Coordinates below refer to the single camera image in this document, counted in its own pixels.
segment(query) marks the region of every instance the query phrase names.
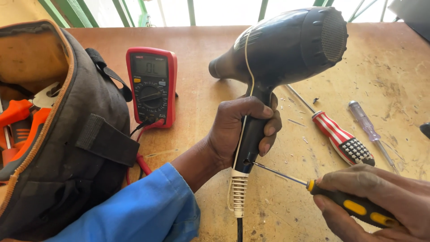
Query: orange zipper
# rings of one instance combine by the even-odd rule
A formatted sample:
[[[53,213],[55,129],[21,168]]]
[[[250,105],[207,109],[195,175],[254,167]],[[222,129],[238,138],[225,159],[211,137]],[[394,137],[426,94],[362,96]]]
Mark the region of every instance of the orange zipper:
[[[37,140],[34,143],[34,146],[31,148],[30,153],[27,155],[27,157],[22,162],[22,164],[15,170],[14,174],[12,176],[10,176],[9,182],[7,184],[7,190],[6,190],[5,198],[2,202],[2,204],[0,205],[0,217],[3,215],[3,212],[6,210],[7,205],[9,204],[9,201],[12,197],[13,190],[15,189],[15,185],[18,181],[18,177],[19,177],[20,173],[23,172],[27,168],[27,166],[31,163],[31,161],[33,160],[33,158],[35,157],[35,155],[39,151],[39,148],[40,148],[43,140],[46,137],[46,133],[47,133],[49,127],[51,126],[54,115],[57,112],[61,101],[63,100],[64,94],[66,93],[66,90],[69,87],[70,81],[71,81],[72,76],[73,76],[74,55],[73,55],[72,48],[71,48],[69,42],[67,41],[66,37],[62,33],[61,29],[55,23],[53,23],[50,20],[46,20],[46,19],[42,20],[41,22],[49,22],[55,27],[55,30],[57,31],[57,34],[60,36],[61,40],[63,41],[63,43],[66,47],[67,53],[68,53],[69,71],[67,73],[66,80],[64,81],[64,84],[61,87],[60,93],[57,96],[57,100],[54,103],[54,106],[52,107],[51,112],[49,113],[49,116],[46,119],[45,124],[43,125],[43,128],[40,132],[40,135],[37,137]]]

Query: red and white screwdriver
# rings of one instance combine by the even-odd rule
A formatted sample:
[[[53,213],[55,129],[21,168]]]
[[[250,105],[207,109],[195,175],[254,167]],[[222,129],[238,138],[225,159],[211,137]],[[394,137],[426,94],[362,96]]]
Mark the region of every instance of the red and white screwdriver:
[[[342,159],[350,165],[364,163],[375,166],[373,155],[359,140],[341,129],[325,112],[316,112],[289,84],[286,86],[313,112],[312,121],[329,138],[333,148]]]

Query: black hair dryer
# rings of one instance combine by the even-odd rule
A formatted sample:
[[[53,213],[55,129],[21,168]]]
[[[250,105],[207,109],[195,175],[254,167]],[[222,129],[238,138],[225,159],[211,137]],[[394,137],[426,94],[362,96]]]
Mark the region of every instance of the black hair dryer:
[[[284,12],[245,30],[229,51],[209,63],[209,72],[248,84],[246,96],[270,106],[275,87],[312,77],[341,61],[347,37],[346,21],[334,7]],[[267,120],[245,117],[243,122],[232,177],[251,172]]]

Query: tool bag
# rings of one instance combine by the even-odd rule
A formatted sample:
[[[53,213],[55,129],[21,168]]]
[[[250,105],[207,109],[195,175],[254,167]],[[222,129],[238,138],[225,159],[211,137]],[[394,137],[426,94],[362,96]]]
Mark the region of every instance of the tool bag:
[[[132,93],[99,53],[48,20],[0,28],[2,100],[28,99],[54,82],[62,88],[30,148],[0,170],[7,182],[0,186],[0,240],[56,235],[119,191],[134,165]]]

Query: blue shirt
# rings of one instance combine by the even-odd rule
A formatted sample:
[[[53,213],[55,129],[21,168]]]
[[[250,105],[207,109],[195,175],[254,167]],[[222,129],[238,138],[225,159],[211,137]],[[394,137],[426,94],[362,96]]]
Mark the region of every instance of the blue shirt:
[[[198,236],[193,192],[167,163],[84,213],[46,242],[188,242]]]

